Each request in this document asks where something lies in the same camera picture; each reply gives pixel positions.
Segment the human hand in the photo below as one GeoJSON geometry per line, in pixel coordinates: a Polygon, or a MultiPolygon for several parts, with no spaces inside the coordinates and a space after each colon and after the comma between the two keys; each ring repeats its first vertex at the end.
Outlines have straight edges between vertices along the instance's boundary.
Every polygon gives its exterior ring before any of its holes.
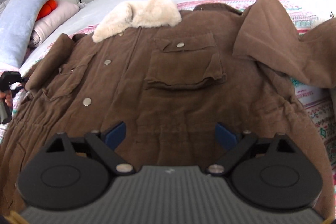
{"type": "Polygon", "coordinates": [[[13,108],[13,98],[12,98],[12,92],[10,90],[6,92],[0,91],[0,99],[5,99],[5,103],[9,106],[9,108],[13,108]]]}

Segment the patterned bedspread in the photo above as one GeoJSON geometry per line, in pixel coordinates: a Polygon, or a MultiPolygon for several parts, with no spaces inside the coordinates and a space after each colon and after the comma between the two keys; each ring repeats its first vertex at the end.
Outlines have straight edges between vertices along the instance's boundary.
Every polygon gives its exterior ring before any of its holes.
{"type": "MultiPolygon", "coordinates": [[[[243,11],[248,6],[252,5],[256,0],[202,0],[202,1],[192,1],[179,3],[178,7],[180,10],[193,10],[195,6],[204,3],[226,3],[238,10],[243,11]]],[[[279,0],[281,4],[285,7],[287,13],[291,17],[297,31],[300,35],[305,34],[309,29],[313,21],[318,17],[311,12],[303,10],[303,8],[295,5],[289,0],[279,0]]],[[[89,34],[95,30],[97,25],[90,25],[87,28],[78,31],[77,33],[89,34]]],[[[52,44],[41,54],[38,60],[44,58],[44,56],[50,50],[52,44]]],[[[324,142],[325,148],[328,152],[330,163],[334,171],[334,181],[336,184],[336,122],[334,117],[334,109],[332,100],[329,95],[328,90],[316,88],[313,86],[307,86],[299,81],[292,79],[293,85],[295,87],[295,93],[300,102],[304,105],[307,110],[308,115],[311,117],[312,121],[316,126],[316,131],[321,136],[324,142]]],[[[13,116],[17,113],[17,109],[20,102],[26,95],[26,92],[21,90],[13,100],[14,110],[13,116]]],[[[0,125],[0,142],[5,134],[7,126],[0,125]]]]}

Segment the bed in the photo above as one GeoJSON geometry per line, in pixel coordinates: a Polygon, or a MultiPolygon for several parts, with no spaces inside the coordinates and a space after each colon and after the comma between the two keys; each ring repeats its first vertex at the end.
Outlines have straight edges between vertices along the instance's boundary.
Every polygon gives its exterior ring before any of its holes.
{"type": "MultiPolygon", "coordinates": [[[[53,43],[61,33],[70,37],[76,33],[91,33],[98,23],[110,12],[118,3],[127,0],[95,0],[86,4],[76,15],[67,20],[56,29],[38,48],[36,48],[26,59],[20,73],[26,74],[29,69],[41,60],[52,47],[53,43]]],[[[236,9],[244,10],[252,5],[256,0],[173,0],[178,4],[180,10],[192,10],[196,5],[205,2],[227,3],[236,9]]],[[[286,8],[299,34],[307,32],[311,24],[318,19],[318,15],[311,12],[310,8],[301,5],[300,0],[279,0],[286,8]]],[[[316,130],[324,141],[330,163],[333,170],[336,170],[336,122],[332,100],[328,90],[304,85],[292,79],[295,92],[300,102],[306,108],[309,116],[313,120],[316,130]]],[[[14,99],[13,116],[16,114],[20,101],[26,93],[20,91],[14,99]]],[[[0,138],[5,135],[6,126],[0,126],[0,138]]]]}

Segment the cream fur collar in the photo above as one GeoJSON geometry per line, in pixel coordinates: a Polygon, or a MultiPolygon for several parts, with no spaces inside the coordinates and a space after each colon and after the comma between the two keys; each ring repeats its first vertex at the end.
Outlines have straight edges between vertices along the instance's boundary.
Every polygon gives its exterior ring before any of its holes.
{"type": "Polygon", "coordinates": [[[98,43],[128,27],[174,27],[181,20],[177,5],[171,0],[125,1],[104,17],[92,39],[98,43]]]}

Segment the red object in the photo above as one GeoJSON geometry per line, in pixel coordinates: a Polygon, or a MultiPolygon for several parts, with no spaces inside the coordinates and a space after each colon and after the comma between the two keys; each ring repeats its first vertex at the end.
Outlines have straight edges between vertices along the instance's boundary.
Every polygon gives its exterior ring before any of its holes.
{"type": "Polygon", "coordinates": [[[48,0],[41,8],[39,14],[37,15],[37,19],[39,20],[42,17],[49,15],[53,10],[57,8],[56,0],[48,0]]]}

